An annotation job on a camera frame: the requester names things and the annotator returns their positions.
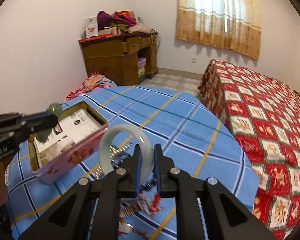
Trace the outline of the pale jade bangle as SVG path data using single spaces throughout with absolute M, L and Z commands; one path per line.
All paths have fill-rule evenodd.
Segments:
M 154 151 L 147 135 L 145 135 L 145 133 L 140 128 L 137 128 L 133 125 L 115 125 L 108 129 L 103 135 L 98 149 L 98 162 L 102 173 L 104 176 L 106 176 L 108 173 L 114 171 L 114 161 L 119 156 L 128 154 L 127 151 L 133 146 L 133 144 L 130 142 L 130 139 L 128 140 L 128 142 L 124 142 L 123 146 L 113 146 L 113 140 L 118 134 L 122 132 L 128 132 L 130 135 L 132 135 L 137 140 L 138 145 L 140 146 L 142 157 L 140 184 L 143 184 L 146 182 L 153 171 Z

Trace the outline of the silver wrist watch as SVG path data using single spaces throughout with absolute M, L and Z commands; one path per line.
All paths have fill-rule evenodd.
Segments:
M 135 215 L 141 211 L 141 206 L 138 202 L 130 204 L 123 203 L 119 213 L 119 234 L 128 235 L 138 233 L 139 230 L 135 224 Z

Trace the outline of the paper card in tin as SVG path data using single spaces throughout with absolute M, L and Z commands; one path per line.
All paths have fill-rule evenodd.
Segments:
M 54 128 L 36 133 L 33 143 L 39 167 L 45 166 L 101 127 L 100 121 L 82 108 L 61 120 Z

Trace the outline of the pink metal tin box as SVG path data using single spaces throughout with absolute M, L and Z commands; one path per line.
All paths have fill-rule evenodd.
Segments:
M 39 167 L 36 148 L 31 135 L 27 141 L 27 148 L 30 156 L 30 167 L 34 175 L 42 182 L 50 184 L 69 172 L 72 168 L 82 162 L 98 150 L 101 138 L 109 128 L 109 123 L 96 109 L 91 107 L 86 101 L 80 101 L 63 110 L 59 122 L 79 109 L 86 109 L 96 120 L 100 121 L 102 127 L 84 140 L 72 146 L 69 150 L 62 153 L 48 164 Z

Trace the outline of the red pendant charm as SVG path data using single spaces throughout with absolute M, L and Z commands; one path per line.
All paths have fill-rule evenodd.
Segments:
M 141 207 L 142 211 L 144 211 L 148 216 L 153 217 L 162 210 L 162 208 L 159 206 L 161 198 L 158 193 L 154 195 L 154 198 L 151 201 L 142 192 L 139 192 L 138 198 L 139 206 Z

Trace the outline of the blue plaid tablecloth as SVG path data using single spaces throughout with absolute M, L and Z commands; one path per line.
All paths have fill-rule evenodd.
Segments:
M 215 177 L 251 210 L 258 178 L 247 155 L 229 130 L 194 96 L 163 88 L 114 87 L 91 92 L 63 104 L 67 109 L 86 103 L 111 126 L 129 124 L 141 129 L 152 145 L 176 167 L 198 179 Z M 12 236 L 18 239 L 79 178 L 100 176 L 98 153 L 75 155 L 75 167 L 51 184 L 34 174 L 30 147 L 41 148 L 37 139 L 24 142 L 6 172 L 7 208 Z

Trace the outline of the pink clothes pile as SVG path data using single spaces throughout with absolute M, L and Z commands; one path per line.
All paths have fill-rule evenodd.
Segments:
M 108 79 L 105 75 L 100 74 L 98 71 L 95 71 L 87 77 L 75 91 L 70 92 L 64 101 L 67 102 L 86 93 L 116 86 L 117 84 L 114 81 Z

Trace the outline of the red patchwork bed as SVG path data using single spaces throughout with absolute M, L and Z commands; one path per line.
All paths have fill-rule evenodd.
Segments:
M 211 60 L 203 104 L 225 125 L 259 177 L 254 215 L 277 239 L 300 220 L 300 95 L 245 67 Z

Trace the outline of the white product box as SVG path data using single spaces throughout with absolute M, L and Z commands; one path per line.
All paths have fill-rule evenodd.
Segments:
M 86 17 L 84 19 L 84 21 L 85 21 L 85 36 L 86 36 L 86 38 L 98 36 L 97 16 Z

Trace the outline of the wooden desk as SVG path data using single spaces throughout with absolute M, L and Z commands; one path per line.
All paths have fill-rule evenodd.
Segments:
M 152 78 L 157 67 L 158 33 L 101 35 L 79 40 L 87 75 L 103 74 L 118 86 L 138 85 L 138 59 L 146 59 L 145 77 Z

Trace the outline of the clothes pile on desk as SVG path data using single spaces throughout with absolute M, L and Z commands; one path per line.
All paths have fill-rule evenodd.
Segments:
M 151 29 L 143 23 L 138 23 L 129 12 L 114 12 L 112 15 L 99 11 L 97 15 L 98 34 L 120 35 L 121 33 L 151 34 Z

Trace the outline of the beige patterned curtain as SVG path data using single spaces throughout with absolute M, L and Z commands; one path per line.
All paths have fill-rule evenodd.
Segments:
M 258 60 L 260 0 L 178 0 L 175 37 Z

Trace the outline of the wall power socket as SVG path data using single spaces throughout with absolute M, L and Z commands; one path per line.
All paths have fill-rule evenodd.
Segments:
M 196 60 L 196 58 L 194 58 L 194 57 L 191 59 L 191 62 L 192 62 L 192 63 L 196 63 L 196 61 L 197 61 L 197 60 Z

